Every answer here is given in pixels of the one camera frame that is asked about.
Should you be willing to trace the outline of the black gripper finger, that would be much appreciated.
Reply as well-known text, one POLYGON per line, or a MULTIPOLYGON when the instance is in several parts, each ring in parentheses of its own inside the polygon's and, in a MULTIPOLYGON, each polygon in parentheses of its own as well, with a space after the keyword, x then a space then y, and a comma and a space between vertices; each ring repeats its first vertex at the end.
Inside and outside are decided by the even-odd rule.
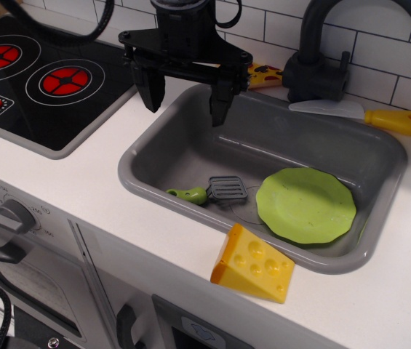
POLYGON ((225 123, 233 99, 234 91, 230 81, 219 81, 211 86, 210 113, 213 127, 219 127, 225 123))
POLYGON ((130 64, 133 81, 145 107, 155 113, 165 95, 165 78, 158 70, 132 61, 130 64))

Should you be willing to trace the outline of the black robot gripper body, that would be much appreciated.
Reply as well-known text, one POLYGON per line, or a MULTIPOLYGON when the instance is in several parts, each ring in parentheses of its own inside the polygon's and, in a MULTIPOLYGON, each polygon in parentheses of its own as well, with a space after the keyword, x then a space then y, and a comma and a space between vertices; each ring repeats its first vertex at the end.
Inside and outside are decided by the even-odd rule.
POLYGON ((252 55, 229 44, 217 28, 238 23, 242 8, 227 23, 216 18, 215 7, 156 7, 157 27, 123 31, 119 41, 125 60, 158 70, 165 76, 214 85, 230 81, 234 95, 249 86, 252 55))

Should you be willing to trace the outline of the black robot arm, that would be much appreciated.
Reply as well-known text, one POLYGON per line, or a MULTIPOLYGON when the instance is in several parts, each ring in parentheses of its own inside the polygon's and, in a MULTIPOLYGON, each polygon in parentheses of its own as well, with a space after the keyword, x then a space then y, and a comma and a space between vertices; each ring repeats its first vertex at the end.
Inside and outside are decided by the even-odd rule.
POLYGON ((158 26, 124 31, 124 60, 145 107, 158 111, 165 95, 166 77, 211 87, 210 114, 215 127, 224 124, 235 96, 250 84, 253 57, 220 37, 218 28, 230 28, 216 18, 214 1, 153 1, 158 26))

